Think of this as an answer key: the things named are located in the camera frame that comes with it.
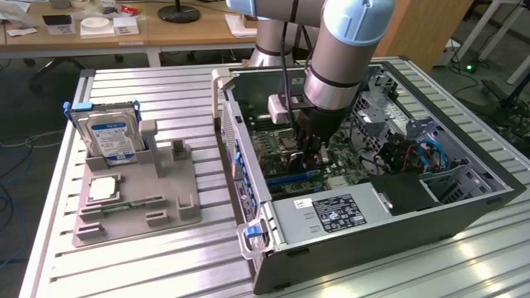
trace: lamp base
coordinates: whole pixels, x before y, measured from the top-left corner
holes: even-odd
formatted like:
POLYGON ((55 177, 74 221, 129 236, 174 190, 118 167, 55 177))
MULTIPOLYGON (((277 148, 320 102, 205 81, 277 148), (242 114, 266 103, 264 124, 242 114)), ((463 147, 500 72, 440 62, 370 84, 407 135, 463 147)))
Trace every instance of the lamp base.
POLYGON ((189 6, 180 6, 180 11, 176 11, 176 6, 169 5, 157 10, 157 16, 166 22, 184 24, 200 19, 200 11, 189 6))

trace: power supply label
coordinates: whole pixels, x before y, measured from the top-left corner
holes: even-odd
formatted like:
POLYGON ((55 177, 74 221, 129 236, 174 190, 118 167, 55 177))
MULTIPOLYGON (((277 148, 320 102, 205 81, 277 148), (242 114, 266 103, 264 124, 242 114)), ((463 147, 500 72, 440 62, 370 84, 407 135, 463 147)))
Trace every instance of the power supply label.
POLYGON ((328 233, 365 224, 364 216, 349 194, 313 201, 312 207, 328 233))

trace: blue hard drive label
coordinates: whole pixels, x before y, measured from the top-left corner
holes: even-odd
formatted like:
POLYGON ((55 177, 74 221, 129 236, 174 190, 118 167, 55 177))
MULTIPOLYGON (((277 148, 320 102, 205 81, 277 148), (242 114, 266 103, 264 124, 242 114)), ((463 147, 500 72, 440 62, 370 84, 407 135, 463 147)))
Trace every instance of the blue hard drive label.
POLYGON ((91 134, 102 156, 109 160, 126 160, 133 157, 134 150, 124 122, 91 125, 91 134))
POLYGON ((328 233, 365 224, 364 216, 349 194, 313 201, 312 207, 328 233))

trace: metal worktable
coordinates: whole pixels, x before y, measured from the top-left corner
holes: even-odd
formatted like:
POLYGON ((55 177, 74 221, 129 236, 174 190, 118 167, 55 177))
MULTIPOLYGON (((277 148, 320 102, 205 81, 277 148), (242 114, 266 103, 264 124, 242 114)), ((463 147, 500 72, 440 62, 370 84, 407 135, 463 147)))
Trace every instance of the metal worktable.
MULTIPOLYGON (((527 186, 530 161, 408 61, 387 60, 527 186)), ((101 70, 79 78, 74 102, 140 101, 156 140, 185 138, 193 149, 201 222, 74 248, 71 229, 85 146, 67 124, 21 297, 252 297, 238 254, 210 118, 210 71, 237 65, 101 70)), ((424 110, 403 94, 415 117, 424 110)), ((260 297, 505 297, 530 293, 530 191, 451 239, 260 297)))

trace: hard drive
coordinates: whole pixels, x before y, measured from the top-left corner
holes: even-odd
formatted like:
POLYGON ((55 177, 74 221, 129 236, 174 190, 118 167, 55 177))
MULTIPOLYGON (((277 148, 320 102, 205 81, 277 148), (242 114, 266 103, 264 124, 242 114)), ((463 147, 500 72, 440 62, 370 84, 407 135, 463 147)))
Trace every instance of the hard drive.
POLYGON ((138 103, 78 103, 63 114, 71 121, 86 145, 89 157, 102 156, 109 166, 136 162, 136 152, 145 150, 138 132, 138 103))

